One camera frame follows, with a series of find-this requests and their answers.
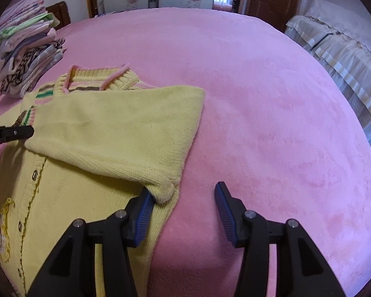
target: yellow sweater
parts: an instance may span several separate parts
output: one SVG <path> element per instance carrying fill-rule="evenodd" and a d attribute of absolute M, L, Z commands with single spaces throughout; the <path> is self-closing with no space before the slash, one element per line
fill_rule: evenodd
<path fill-rule="evenodd" d="M 0 161 L 1 266 L 22 295 L 72 220 L 105 219 L 146 186 L 158 204 L 146 240 L 129 249 L 137 291 L 146 296 L 153 249 L 179 197 L 203 98 L 196 87 L 151 88 L 126 68 L 72 67 L 0 117 L 0 126 L 17 121 L 35 130 L 25 142 L 9 143 Z"/>

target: pink trim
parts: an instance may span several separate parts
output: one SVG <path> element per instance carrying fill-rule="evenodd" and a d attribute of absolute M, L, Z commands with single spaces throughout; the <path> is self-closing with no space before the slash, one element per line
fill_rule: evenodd
<path fill-rule="evenodd" d="M 90 69 L 90 68 L 83 68 L 79 65 L 71 65 L 69 70 L 67 71 L 67 76 L 66 76 L 66 80 L 64 81 L 64 84 L 63 84 L 63 87 L 62 87 L 62 90 L 65 94 L 68 94 L 69 91 L 68 91 L 68 87 L 70 85 L 70 80 L 73 78 L 72 77 L 72 73 L 73 73 L 73 70 L 93 70 L 93 71 L 96 71 L 96 70 L 107 70 L 107 69 L 118 69 L 118 68 L 113 68 L 113 67 L 101 67 L 101 68 L 94 68 L 94 69 Z M 125 71 L 127 71 L 129 69 L 129 64 L 125 64 L 125 65 L 122 65 L 122 68 L 113 73 L 111 76 L 109 76 L 106 80 L 103 81 L 102 85 L 100 86 L 100 90 L 105 90 L 107 85 L 112 81 L 114 80 L 115 78 L 118 78 L 120 75 L 122 75 Z"/>
<path fill-rule="evenodd" d="M 36 108 L 33 108 L 31 111 L 30 111 L 30 117 L 28 119 L 28 125 L 33 125 L 34 123 L 34 118 L 36 117 Z"/>
<path fill-rule="evenodd" d="M 123 75 L 123 73 L 125 71 L 127 71 L 129 69 L 129 64 L 125 64 L 123 65 L 123 67 L 121 68 L 121 70 L 113 73 L 111 76 L 109 76 L 105 81 L 103 81 L 103 83 L 101 84 L 99 90 L 106 90 L 107 86 L 116 78 L 118 78 L 119 76 Z"/>
<path fill-rule="evenodd" d="M 63 91 L 64 91 L 64 93 L 66 93 L 66 92 L 65 92 L 65 89 L 67 90 L 67 87 L 68 87 L 69 84 L 70 84 L 70 78 L 72 78 L 72 77 L 71 77 L 71 74 L 72 74 L 73 70 L 75 70 L 75 69 L 80 69 L 80 70 L 82 70 L 82 68 L 81 68 L 80 66 L 78 66 L 78 65 L 71 65 L 71 66 L 70 66 L 69 70 L 67 71 L 66 80 L 64 81 L 64 84 L 63 84 Z"/>

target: pink fleece blanket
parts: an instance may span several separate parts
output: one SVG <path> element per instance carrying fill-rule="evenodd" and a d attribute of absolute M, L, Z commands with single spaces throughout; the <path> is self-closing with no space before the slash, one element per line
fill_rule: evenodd
<path fill-rule="evenodd" d="M 265 218 L 298 219 L 347 296 L 371 278 L 371 148 L 323 67 L 263 21 L 163 8 L 106 15 L 58 31 L 72 64 L 129 62 L 152 85 L 206 90 L 180 200 L 156 246 L 149 296 L 233 295 L 243 251 L 226 241 L 214 185 Z M 0 114 L 14 101 L 0 98 Z M 274 296 L 271 262 L 268 296 Z"/>

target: striped trim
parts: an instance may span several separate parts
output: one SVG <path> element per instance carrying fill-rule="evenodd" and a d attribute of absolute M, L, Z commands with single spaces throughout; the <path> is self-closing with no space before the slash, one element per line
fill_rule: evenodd
<path fill-rule="evenodd" d="M 19 117 L 18 117 L 17 120 L 15 121 L 14 125 L 12 125 L 12 127 L 19 127 L 19 126 L 22 125 L 22 121 L 23 121 L 23 119 L 25 118 L 26 112 L 27 112 L 27 110 L 24 110 L 24 111 L 22 112 L 22 114 L 19 115 Z"/>
<path fill-rule="evenodd" d="M 28 110 L 24 110 L 21 115 L 17 118 L 12 127 L 32 125 L 34 122 L 34 117 L 36 115 L 36 107 L 32 106 Z"/>
<path fill-rule="evenodd" d="M 38 92 L 41 93 L 43 91 L 46 91 L 47 89 L 53 89 L 54 87 L 55 87 L 55 84 L 53 84 L 53 85 L 45 85 L 45 86 L 40 87 L 40 89 L 38 90 Z"/>
<path fill-rule="evenodd" d="M 44 97 L 53 96 L 53 95 L 54 95 L 54 91 L 53 90 L 48 90 L 44 93 L 38 93 L 36 98 L 44 98 Z"/>
<path fill-rule="evenodd" d="M 316 41 L 312 37 L 309 37 L 303 30 L 301 30 L 298 23 L 291 23 L 291 24 L 292 24 L 292 27 L 295 29 L 295 31 L 297 31 L 297 33 L 301 36 L 301 38 L 305 40 L 306 43 L 313 48 Z"/>
<path fill-rule="evenodd" d="M 93 87 L 93 86 L 77 87 L 77 88 L 74 88 L 74 89 L 69 89 L 69 92 L 72 93 L 73 91 L 76 91 L 76 90 L 80 90 L 80 91 L 99 91 L 100 87 Z"/>

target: stack of folded clothes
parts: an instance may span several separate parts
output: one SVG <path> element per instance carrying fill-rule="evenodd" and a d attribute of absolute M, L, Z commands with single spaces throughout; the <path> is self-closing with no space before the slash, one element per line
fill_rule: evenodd
<path fill-rule="evenodd" d="M 40 77 L 63 57 L 60 22 L 42 0 L 21 0 L 0 18 L 0 95 L 23 98 Z"/>

